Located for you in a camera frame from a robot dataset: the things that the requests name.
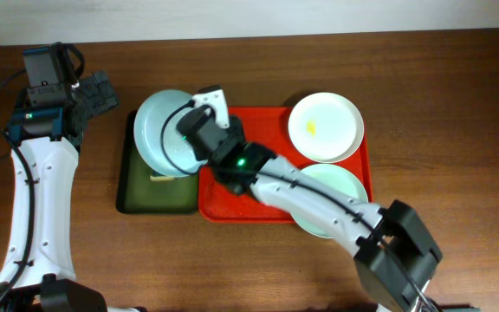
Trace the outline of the light blue plate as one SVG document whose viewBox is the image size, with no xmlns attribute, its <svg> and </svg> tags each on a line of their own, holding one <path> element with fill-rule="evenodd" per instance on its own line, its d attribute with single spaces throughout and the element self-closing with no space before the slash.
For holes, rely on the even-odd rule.
<svg viewBox="0 0 499 312">
<path fill-rule="evenodd" d="M 155 172 L 173 177 L 185 177 L 185 172 L 194 173 L 205 161 L 198 161 L 190 144 L 177 131 L 178 121 L 191 109 L 185 108 L 168 122 L 164 132 L 164 147 L 169 159 L 184 172 L 179 171 L 163 154 L 161 130 L 165 120 L 177 108 L 191 99 L 191 95 L 180 90 L 168 89 L 148 97 L 135 116 L 133 135 L 141 158 Z"/>
</svg>

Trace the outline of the yellow green sponge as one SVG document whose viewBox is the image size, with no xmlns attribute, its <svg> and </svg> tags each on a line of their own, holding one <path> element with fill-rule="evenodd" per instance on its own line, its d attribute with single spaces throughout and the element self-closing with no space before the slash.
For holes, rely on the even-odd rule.
<svg viewBox="0 0 499 312">
<path fill-rule="evenodd" d="M 150 174 L 150 180 L 154 181 L 154 182 L 157 182 L 157 181 L 169 181 L 169 180 L 174 180 L 174 179 L 175 179 L 175 177 L 173 177 L 173 176 L 163 175 L 163 174 L 155 172 L 155 171 L 153 171 Z"/>
</svg>

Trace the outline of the light green plate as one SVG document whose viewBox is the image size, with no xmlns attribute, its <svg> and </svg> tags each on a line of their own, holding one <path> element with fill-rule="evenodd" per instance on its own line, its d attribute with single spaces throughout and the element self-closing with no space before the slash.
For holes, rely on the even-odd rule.
<svg viewBox="0 0 499 312">
<path fill-rule="evenodd" d="M 359 201 L 368 202 L 366 188 L 360 180 L 340 166 L 331 164 L 315 164 L 307 166 L 301 170 L 302 173 L 319 180 L 321 183 L 334 188 L 337 191 L 344 192 L 350 197 L 357 198 Z M 292 215 L 294 221 L 306 232 L 321 238 L 331 238 L 324 230 L 314 226 L 295 214 Z"/>
</svg>

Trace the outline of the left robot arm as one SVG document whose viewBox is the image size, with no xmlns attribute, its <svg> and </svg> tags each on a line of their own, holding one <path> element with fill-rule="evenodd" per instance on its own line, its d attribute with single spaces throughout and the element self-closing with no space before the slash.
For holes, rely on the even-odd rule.
<svg viewBox="0 0 499 312">
<path fill-rule="evenodd" d="M 0 271 L 0 311 L 110 310 L 76 281 L 70 249 L 71 193 L 89 119 L 117 107 L 104 71 L 75 85 L 23 92 L 3 132 L 15 190 L 10 240 Z"/>
</svg>

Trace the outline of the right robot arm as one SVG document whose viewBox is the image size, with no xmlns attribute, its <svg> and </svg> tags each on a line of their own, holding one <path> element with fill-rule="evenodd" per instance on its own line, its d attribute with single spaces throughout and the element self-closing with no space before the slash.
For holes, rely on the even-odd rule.
<svg viewBox="0 0 499 312">
<path fill-rule="evenodd" d="M 353 257 L 361 285 L 381 308 L 441 309 L 424 290 L 443 255 L 412 207 L 395 200 L 384 208 L 346 195 L 266 146 L 248 142 L 240 123 L 220 127 L 211 106 L 183 109 L 177 130 L 229 192 L 247 194 L 325 231 Z"/>
</svg>

